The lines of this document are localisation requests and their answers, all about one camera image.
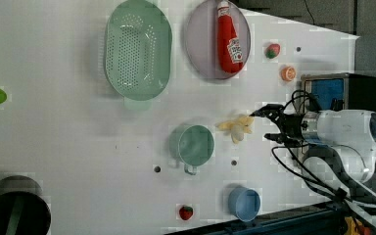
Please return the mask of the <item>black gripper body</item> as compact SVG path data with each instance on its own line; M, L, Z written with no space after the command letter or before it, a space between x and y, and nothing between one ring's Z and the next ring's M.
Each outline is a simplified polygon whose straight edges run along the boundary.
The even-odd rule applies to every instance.
M279 118L279 130L281 131L281 141L283 143L304 140L301 128L302 120L303 116L296 114L283 114Z

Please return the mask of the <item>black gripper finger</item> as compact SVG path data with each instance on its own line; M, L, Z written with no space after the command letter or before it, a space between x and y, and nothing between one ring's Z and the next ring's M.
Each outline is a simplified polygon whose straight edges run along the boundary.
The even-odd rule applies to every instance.
M268 118L271 121L277 121L285 117L285 107L280 104L267 104L251 113L253 118Z
M289 148L298 148L302 145L302 140L300 138L289 136L285 133L265 133L264 138L278 144L283 144L285 147Z

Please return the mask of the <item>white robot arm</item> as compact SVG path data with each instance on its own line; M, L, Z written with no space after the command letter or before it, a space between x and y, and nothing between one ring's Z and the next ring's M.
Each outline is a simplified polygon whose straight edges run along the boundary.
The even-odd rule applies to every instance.
M264 137L286 148L304 148L298 161L301 178L315 191L376 205L376 193L365 186L376 168L376 113L323 110L287 114L268 104L252 113L279 129Z

